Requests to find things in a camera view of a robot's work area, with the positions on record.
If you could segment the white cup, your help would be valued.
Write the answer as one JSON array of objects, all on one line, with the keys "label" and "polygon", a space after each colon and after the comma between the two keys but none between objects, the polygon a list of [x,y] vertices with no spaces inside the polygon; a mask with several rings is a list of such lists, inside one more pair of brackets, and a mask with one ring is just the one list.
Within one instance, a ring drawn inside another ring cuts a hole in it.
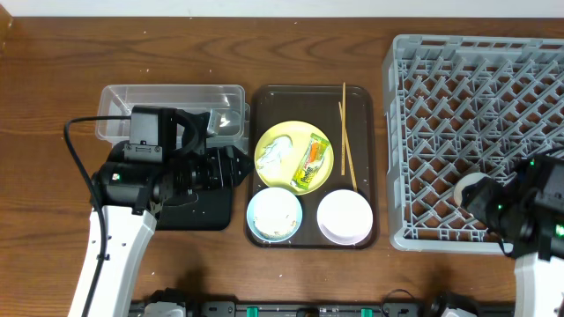
[{"label": "white cup", "polygon": [[487,178],[488,175],[485,173],[469,173],[465,175],[454,187],[453,198],[456,205],[462,207],[464,201],[468,199],[478,183]]}]

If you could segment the white tissue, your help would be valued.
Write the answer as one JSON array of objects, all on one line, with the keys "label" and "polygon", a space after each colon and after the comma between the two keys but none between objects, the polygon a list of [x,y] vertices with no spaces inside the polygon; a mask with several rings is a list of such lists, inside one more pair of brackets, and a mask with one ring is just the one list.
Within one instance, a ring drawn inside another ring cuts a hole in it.
[{"label": "white tissue", "polygon": [[289,136],[279,136],[263,148],[262,156],[256,161],[259,171],[270,171],[279,168],[282,159],[293,149],[292,139]]}]

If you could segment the green snack wrapper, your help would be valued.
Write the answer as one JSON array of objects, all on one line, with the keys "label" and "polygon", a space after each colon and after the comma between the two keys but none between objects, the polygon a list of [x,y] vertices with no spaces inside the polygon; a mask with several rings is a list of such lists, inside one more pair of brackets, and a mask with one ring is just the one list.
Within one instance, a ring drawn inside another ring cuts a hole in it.
[{"label": "green snack wrapper", "polygon": [[315,133],[310,135],[308,147],[291,179],[290,184],[296,188],[308,190],[313,179],[321,169],[325,152],[330,142]]}]

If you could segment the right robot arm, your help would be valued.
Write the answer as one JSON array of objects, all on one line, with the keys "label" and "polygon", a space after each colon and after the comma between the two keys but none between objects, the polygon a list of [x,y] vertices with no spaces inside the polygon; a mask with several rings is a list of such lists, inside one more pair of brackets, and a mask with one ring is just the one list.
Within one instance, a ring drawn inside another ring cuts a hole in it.
[{"label": "right robot arm", "polygon": [[563,315],[563,159],[556,147],[518,162],[503,185],[484,173],[465,175],[453,193],[458,207],[499,237],[515,260],[515,316]]}]

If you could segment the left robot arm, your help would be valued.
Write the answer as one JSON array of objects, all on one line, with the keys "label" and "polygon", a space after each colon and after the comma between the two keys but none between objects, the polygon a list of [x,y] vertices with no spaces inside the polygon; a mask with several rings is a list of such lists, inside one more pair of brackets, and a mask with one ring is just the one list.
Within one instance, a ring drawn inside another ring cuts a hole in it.
[{"label": "left robot arm", "polygon": [[210,111],[135,106],[125,116],[128,139],[88,174],[89,242],[71,316],[125,316],[137,273],[158,230],[220,231],[231,219],[234,188],[253,172],[253,160],[233,145],[209,147],[219,127]]}]

